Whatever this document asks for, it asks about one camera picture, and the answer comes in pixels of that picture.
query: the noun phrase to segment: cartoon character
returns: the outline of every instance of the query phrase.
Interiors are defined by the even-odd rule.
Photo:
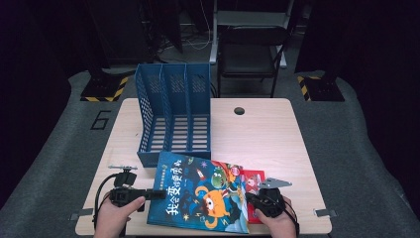
[[[223,190],[211,190],[209,191],[206,186],[198,186],[195,189],[195,195],[198,196],[200,191],[204,191],[205,195],[203,200],[205,202],[205,208],[207,209],[208,215],[214,217],[212,223],[208,220],[205,221],[205,225],[209,229],[213,229],[217,226],[218,218],[221,218],[225,215],[229,216],[230,212],[226,210],[225,201],[223,200],[224,194]]]
[[[234,183],[236,177],[239,175],[240,170],[236,166],[227,166],[225,163],[211,162],[216,169],[212,176],[211,182],[214,187],[222,188],[223,186],[229,187]]]
[[[228,178],[226,178],[225,171],[221,167],[216,167],[214,169],[214,174],[211,177],[211,184],[215,188],[222,188],[227,186]]]
[[[246,177],[246,191],[251,192],[253,194],[258,194],[259,191],[259,184],[261,182],[260,175],[250,175]]]

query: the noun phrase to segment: black chair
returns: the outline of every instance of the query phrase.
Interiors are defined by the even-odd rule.
[[[272,78],[270,97],[280,68],[281,55],[289,38],[282,27],[234,27],[219,36],[217,91],[224,79]]]

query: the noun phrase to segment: gray carpet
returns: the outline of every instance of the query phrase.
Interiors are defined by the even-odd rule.
[[[420,237],[419,220],[368,139],[364,115],[352,88],[338,79],[345,102],[304,101],[297,75],[305,73],[293,72],[300,41],[300,36],[294,36],[286,50],[288,67],[280,72],[275,97],[291,101],[326,205],[339,214],[331,219],[332,237]],[[210,47],[195,50],[186,44],[184,54],[169,48],[160,56],[168,62],[207,62]],[[66,109],[0,211],[0,237],[77,237],[76,221],[68,217],[83,206],[122,101],[137,97],[130,77],[116,102],[79,101],[88,79],[87,72],[69,79],[72,93]],[[109,111],[101,113],[109,118],[105,129],[90,130],[100,111]]]

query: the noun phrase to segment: red book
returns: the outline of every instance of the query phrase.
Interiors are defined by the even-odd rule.
[[[265,180],[264,172],[243,170],[243,174],[245,192],[251,192],[258,195],[260,190],[259,185]],[[262,224],[257,218],[254,207],[250,203],[248,203],[248,220],[250,224]]]

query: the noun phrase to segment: children's book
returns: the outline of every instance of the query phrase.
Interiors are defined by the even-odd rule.
[[[160,152],[148,224],[249,233],[243,168],[228,163]]]
[[[265,180],[263,171],[248,171],[243,170],[245,192],[250,192],[255,195],[259,194],[260,183]],[[256,215],[256,211],[252,204],[248,203],[248,220],[251,224],[262,224]]]

